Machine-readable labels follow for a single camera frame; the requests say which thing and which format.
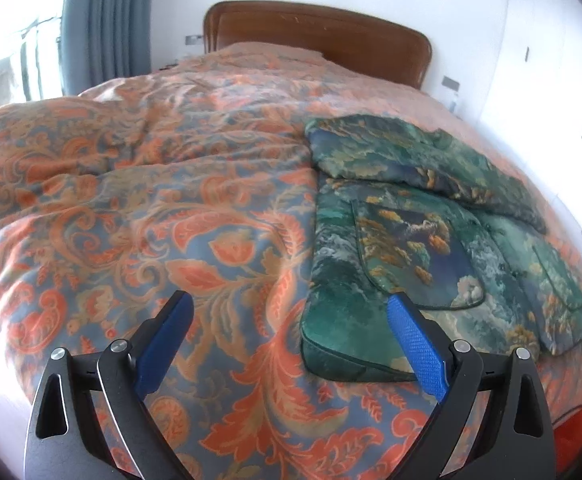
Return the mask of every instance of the floral bedspread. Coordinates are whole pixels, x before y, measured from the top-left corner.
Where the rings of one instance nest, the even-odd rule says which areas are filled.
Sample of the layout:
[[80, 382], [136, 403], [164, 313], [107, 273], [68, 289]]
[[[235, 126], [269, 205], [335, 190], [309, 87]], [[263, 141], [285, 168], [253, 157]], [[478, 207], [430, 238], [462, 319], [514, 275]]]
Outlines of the floral bedspread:
[[[27, 396], [53, 348], [102, 349], [182, 288], [194, 324], [146, 402], [195, 478], [386, 478], [434, 400], [415, 383], [321, 380], [299, 354], [316, 195], [303, 127], [352, 113], [442, 128], [520, 177], [420, 92], [280, 46], [1, 108], [0, 352]], [[582, 343], [540, 366], [554, 417], [582, 402]], [[119, 442], [114, 454], [132, 468]]]

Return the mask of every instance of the blue rubber tip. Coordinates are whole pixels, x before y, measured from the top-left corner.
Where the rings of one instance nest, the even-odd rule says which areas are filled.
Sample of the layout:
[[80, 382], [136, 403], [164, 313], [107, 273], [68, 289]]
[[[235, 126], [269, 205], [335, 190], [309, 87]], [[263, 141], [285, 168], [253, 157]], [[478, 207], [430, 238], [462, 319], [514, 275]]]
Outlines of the blue rubber tip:
[[438, 402], [442, 402], [449, 390], [445, 362], [399, 296], [393, 295], [389, 298], [386, 319], [422, 389], [436, 397]]
[[156, 391], [193, 322], [193, 298], [184, 293], [135, 364], [135, 393], [140, 400]]

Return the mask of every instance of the curtain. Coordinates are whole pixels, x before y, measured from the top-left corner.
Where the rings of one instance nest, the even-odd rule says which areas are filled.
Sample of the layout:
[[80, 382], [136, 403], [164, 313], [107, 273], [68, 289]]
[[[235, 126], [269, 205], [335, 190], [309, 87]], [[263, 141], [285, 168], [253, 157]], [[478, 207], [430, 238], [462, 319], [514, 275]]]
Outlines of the curtain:
[[64, 0], [60, 71], [65, 95], [150, 70], [151, 0]]

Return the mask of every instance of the white wardrobe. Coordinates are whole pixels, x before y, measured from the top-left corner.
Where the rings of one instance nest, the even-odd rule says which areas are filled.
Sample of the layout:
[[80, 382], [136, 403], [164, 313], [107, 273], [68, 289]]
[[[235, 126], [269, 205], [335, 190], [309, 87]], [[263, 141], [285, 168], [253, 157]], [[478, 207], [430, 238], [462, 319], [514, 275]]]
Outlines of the white wardrobe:
[[564, 217], [582, 248], [582, 4], [509, 0], [478, 129]]

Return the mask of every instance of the metal screw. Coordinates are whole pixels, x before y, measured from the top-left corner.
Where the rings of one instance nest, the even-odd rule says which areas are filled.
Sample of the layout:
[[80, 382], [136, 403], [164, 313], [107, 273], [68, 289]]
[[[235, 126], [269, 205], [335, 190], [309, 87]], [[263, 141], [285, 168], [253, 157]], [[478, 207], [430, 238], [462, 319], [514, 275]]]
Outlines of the metal screw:
[[464, 339], [458, 339], [457, 341], [453, 341], [453, 348], [460, 353], [466, 354], [471, 349], [471, 345]]
[[127, 346], [128, 343], [126, 342], [126, 339], [116, 339], [115, 341], [113, 341], [113, 343], [111, 343], [111, 351], [123, 352], [124, 350], [126, 350]]
[[519, 348], [516, 348], [516, 355], [520, 359], [524, 359], [524, 360], [529, 359], [531, 357], [529, 350], [527, 350], [526, 348], [523, 348], [522, 346]]
[[66, 354], [64, 348], [56, 348], [51, 352], [51, 359], [53, 359], [53, 361], [57, 361], [58, 359], [62, 359], [64, 354]]

